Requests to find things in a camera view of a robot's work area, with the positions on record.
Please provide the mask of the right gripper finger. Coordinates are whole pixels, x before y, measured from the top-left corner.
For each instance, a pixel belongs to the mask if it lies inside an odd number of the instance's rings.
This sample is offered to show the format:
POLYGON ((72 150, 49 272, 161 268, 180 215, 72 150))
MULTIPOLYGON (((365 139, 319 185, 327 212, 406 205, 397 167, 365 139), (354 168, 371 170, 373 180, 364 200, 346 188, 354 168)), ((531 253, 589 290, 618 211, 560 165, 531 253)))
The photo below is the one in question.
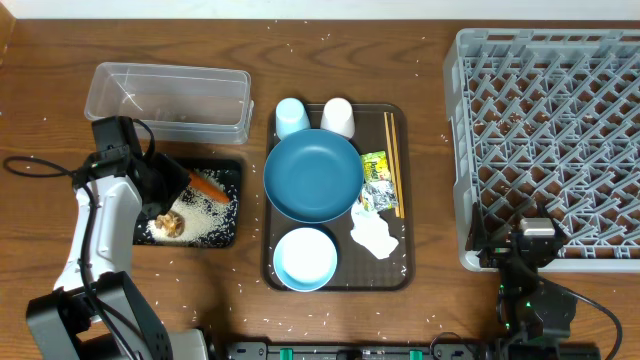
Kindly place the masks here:
POLYGON ((481 206, 475 202, 472 206, 472 219, 465 244, 466 250, 482 250, 488 244, 487 232, 484 227, 481 206))
POLYGON ((548 212, 542 202, 537 203, 537 213, 539 217, 543 219, 543 229, 546 231, 546 236, 553 236, 554 238, 567 238, 567 234, 560 227, 558 221, 548 212))

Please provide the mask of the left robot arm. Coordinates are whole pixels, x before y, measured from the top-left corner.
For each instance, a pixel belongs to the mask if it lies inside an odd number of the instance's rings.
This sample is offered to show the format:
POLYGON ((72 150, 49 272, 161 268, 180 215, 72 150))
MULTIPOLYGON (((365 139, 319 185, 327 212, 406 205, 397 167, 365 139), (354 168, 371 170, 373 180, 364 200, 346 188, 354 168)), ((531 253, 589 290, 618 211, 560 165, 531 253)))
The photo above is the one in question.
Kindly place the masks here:
POLYGON ((46 359, 206 359, 199 329, 170 333, 130 277, 136 223, 166 214, 187 188, 186 169, 153 146, 139 120, 96 120, 96 152, 73 171, 78 219, 53 291, 29 302, 26 322, 46 359))

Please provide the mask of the green snack wrapper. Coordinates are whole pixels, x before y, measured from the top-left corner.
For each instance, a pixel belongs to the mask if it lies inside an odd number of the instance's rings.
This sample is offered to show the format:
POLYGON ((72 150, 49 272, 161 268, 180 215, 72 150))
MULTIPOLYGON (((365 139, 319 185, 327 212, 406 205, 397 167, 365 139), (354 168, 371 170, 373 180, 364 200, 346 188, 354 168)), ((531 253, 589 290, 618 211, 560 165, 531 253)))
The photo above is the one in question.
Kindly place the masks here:
POLYGON ((361 155, 366 183, 388 181, 391 172, 385 151, 378 151, 361 155))

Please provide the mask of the dark blue plate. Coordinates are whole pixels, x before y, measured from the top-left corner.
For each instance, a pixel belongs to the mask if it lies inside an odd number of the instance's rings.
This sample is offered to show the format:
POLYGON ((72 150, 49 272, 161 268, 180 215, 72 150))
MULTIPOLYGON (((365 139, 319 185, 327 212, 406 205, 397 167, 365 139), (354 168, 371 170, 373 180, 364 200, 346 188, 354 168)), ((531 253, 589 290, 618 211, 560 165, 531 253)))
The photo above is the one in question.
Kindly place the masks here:
POLYGON ((320 129, 280 141, 265 162, 263 185, 271 204, 286 217, 325 223, 346 213, 359 197, 364 170, 356 148, 320 129))

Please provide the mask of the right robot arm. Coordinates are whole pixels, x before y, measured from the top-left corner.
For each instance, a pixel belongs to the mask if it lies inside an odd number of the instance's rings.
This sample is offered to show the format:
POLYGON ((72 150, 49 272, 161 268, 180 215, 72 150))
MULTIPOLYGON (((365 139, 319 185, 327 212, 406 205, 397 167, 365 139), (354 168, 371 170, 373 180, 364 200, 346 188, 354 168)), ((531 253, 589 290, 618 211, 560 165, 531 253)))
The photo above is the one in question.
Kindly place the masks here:
POLYGON ((507 336, 495 343, 497 359, 559 357, 559 343, 570 336, 577 300, 544 284, 538 270, 556 259, 565 240, 566 234, 541 204, 535 217, 521 217, 493 233, 485 229, 480 205, 473 205, 465 249, 476 253, 481 268, 500 274, 496 313, 507 336))

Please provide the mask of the light blue rice bowl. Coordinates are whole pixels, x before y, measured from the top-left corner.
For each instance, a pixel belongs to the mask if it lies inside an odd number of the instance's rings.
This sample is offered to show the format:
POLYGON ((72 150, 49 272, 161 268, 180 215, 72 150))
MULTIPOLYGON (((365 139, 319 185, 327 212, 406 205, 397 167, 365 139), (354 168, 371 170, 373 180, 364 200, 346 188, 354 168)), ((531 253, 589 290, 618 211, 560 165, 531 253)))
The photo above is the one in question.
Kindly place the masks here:
POLYGON ((338 263, 332 239, 312 227, 286 233, 273 253, 273 268, 283 285, 297 292, 313 292, 329 283, 338 263))

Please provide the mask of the brown food scrap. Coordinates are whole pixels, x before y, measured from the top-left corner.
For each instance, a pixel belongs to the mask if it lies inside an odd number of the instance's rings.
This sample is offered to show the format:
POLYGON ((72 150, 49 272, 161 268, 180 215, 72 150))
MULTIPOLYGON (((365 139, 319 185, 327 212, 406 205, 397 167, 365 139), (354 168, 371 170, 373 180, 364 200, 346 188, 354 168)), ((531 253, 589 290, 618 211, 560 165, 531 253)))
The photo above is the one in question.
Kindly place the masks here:
POLYGON ((175 211, 169 211, 164 215, 159 215, 154 220, 154 225, 160 231, 161 235, 169 238, 179 237, 185 230, 184 218, 175 211))

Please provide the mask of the orange carrot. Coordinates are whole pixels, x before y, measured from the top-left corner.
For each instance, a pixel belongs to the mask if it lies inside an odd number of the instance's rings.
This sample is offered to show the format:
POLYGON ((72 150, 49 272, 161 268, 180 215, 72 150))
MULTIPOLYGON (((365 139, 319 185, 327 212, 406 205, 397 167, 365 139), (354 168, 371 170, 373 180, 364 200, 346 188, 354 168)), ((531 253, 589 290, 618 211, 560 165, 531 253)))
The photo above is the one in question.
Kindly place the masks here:
POLYGON ((189 178, 190 178, 189 185, 192 188, 202 192, 212 200, 219 203, 223 203, 223 204, 227 204, 230 202, 230 199, 227 197, 227 195, 223 191, 221 191, 219 188, 209 183, 206 179, 202 178, 198 174, 190 171, 189 178))

